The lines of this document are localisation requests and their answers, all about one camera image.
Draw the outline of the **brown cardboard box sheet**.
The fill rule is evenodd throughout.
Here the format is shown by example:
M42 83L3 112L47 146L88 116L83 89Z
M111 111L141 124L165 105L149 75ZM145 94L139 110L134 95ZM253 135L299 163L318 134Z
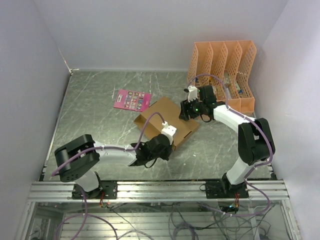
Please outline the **brown cardboard box sheet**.
M146 120L155 112L160 113L160 115L156 114L149 120L144 130L144 135L150 140L160 134L163 128L161 118L164 118L170 126L176 128L172 146L174 151L184 144L200 126L195 120L184 121L179 119L181 108L166 96L161 97L139 114L134 123L142 130Z

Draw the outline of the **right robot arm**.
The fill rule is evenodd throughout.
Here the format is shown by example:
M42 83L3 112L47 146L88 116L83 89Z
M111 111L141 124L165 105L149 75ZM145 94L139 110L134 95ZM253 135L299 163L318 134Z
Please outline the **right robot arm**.
M208 199L247 198L246 179L254 168L275 153L270 126L265 118L252 118L234 110L223 101L217 101L213 87L188 86L187 98L180 103L179 119L189 121L207 116L234 130L238 136L238 159L221 179L208 180L200 190Z

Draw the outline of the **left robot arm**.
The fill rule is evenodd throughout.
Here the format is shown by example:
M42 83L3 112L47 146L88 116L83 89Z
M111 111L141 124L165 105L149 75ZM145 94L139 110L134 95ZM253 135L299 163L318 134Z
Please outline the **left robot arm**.
M74 199L86 197L97 199L108 192L106 182L101 180L93 167L103 162L127 167L146 167L157 159L168 160L172 153L174 137L162 132L146 142L124 146L101 144L90 134L84 134L55 150L57 168L52 176L59 176L63 183L74 182Z

